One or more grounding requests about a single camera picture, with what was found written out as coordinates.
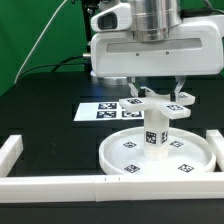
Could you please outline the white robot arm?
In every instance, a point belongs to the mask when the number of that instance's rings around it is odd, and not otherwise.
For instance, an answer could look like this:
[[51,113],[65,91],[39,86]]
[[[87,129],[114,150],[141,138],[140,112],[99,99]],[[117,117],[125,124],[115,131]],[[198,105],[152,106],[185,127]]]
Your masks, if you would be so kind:
[[91,64],[99,77],[174,76],[224,69],[224,15],[182,15],[179,0],[101,0],[91,19]]

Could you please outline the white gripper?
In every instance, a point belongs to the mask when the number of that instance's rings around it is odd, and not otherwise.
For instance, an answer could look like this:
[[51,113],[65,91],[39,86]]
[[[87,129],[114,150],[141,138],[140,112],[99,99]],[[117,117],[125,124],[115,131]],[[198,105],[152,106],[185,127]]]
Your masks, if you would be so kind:
[[165,41],[138,42],[128,31],[103,32],[91,41],[91,63],[99,77],[128,77],[133,97],[150,91],[134,77],[176,76],[171,101],[177,102],[188,75],[224,69],[224,15],[186,18]]

